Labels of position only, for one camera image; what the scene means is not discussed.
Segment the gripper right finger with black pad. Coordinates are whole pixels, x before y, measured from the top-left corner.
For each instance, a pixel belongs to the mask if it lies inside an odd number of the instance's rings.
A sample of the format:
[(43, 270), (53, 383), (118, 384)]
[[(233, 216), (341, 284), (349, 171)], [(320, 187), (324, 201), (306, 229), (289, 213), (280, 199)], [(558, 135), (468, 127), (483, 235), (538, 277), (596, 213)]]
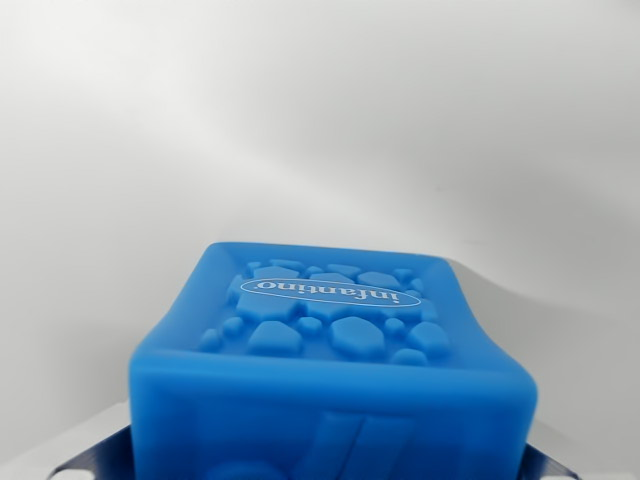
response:
[(523, 455), (523, 478), (575, 479), (576, 472), (562, 463), (570, 447), (569, 439), (553, 429), (532, 429)]

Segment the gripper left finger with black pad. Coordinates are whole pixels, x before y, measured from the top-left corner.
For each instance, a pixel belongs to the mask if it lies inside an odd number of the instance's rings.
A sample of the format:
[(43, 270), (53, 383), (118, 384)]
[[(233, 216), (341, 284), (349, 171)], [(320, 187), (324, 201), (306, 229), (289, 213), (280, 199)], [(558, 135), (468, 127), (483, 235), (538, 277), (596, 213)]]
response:
[(117, 403), (56, 440), (62, 461), (48, 479), (132, 479), (129, 402)]

